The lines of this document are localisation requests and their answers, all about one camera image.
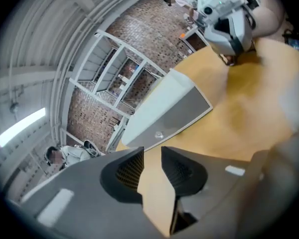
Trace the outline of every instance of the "fluorescent light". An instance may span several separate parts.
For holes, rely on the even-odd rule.
[[[0,147],[4,147],[12,138],[14,138],[22,130],[24,130],[43,116],[45,116],[45,108],[42,108],[35,113],[32,113],[28,117],[20,120],[18,123],[14,124],[12,127],[4,131],[0,135]]]

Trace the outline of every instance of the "white lab coat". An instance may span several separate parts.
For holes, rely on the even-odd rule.
[[[91,158],[91,155],[85,149],[80,147],[64,146],[61,148],[61,152],[62,157],[68,166]]]

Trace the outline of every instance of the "wooden table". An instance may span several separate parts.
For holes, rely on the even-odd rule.
[[[209,114],[183,132],[145,153],[138,192],[144,212],[169,236],[175,192],[161,168],[162,146],[198,154],[250,160],[292,134],[279,96],[299,72],[299,52],[283,43],[261,38],[255,52],[227,67],[205,47],[180,62],[175,70],[187,75],[214,106]],[[126,147],[120,142],[117,150]]]

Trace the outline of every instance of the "person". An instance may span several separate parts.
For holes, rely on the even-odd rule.
[[[64,146],[57,149],[54,146],[48,147],[44,153],[44,158],[48,164],[64,164],[65,167],[73,165],[77,162],[90,159],[92,156],[99,156],[100,154],[89,148],[80,146]]]
[[[195,8],[190,4],[188,0],[163,0],[168,6],[171,6],[173,3],[176,3],[181,8],[183,8],[184,13],[188,13],[188,23],[193,23],[193,20],[198,20],[199,13]]]

